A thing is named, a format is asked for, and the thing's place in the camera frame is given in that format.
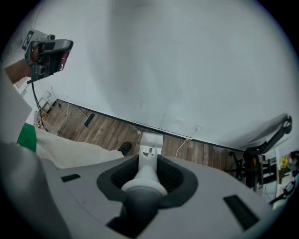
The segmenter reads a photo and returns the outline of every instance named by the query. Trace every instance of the shoe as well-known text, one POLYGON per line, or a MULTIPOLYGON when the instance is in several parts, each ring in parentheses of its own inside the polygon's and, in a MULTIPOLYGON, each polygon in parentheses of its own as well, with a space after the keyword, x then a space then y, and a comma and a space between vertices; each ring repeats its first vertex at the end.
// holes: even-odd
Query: shoe
POLYGON ((130 152, 132 148, 132 144, 130 142, 124 142, 120 148, 118 149, 118 151, 121 151, 122 154, 125 156, 128 152, 130 152))

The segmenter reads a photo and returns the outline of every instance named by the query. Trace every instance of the white wall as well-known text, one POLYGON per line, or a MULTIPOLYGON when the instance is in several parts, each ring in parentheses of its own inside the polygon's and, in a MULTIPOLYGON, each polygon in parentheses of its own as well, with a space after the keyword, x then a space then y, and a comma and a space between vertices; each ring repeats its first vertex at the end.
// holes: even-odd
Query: white wall
POLYGON ((65 69, 41 82, 60 99, 181 135, 199 125, 195 139, 234 148, 289 114, 298 138, 298 61, 257 4, 46 1, 35 28, 74 41, 65 69))

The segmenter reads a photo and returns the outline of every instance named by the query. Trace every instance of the black cable on floor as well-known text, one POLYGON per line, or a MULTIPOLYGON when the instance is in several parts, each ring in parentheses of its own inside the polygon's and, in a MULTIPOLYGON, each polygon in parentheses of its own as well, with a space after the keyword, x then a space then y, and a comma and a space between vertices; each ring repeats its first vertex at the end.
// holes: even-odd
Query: black cable on floor
POLYGON ((32 86, 33 96, 34 96, 34 99, 35 99, 35 101, 36 101, 36 106, 37 106, 37 109, 39 110, 39 113, 40 113, 40 116, 41 116, 41 123, 42 123, 42 126, 45 128, 45 130, 46 130, 47 132, 49 132, 48 129, 45 127, 45 125, 43 125, 42 109, 41 109, 41 106, 39 105, 38 100, 37 100, 37 98, 36 98, 36 92, 35 92, 35 90, 34 90, 33 82, 31 83, 31 86, 32 86))

